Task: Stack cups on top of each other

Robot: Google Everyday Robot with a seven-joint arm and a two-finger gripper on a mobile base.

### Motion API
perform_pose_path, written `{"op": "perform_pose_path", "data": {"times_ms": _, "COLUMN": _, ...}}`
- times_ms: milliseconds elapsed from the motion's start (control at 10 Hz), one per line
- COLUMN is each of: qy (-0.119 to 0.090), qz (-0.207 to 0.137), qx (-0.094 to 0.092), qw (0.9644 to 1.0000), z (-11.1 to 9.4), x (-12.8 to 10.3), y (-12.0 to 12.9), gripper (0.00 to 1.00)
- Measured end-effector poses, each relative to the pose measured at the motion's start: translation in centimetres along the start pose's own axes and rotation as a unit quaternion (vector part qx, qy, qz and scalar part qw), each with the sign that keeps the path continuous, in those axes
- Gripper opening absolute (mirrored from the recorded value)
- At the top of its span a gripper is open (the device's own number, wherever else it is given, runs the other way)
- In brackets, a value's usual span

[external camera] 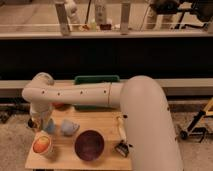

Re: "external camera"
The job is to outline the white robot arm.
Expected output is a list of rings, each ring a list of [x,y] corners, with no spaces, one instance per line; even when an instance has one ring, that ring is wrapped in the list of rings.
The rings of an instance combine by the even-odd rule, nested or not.
[[[133,171],[184,171],[165,93],[150,77],[56,86],[51,75],[41,72],[23,88],[22,97],[34,116],[49,113],[53,102],[118,108],[126,116]]]

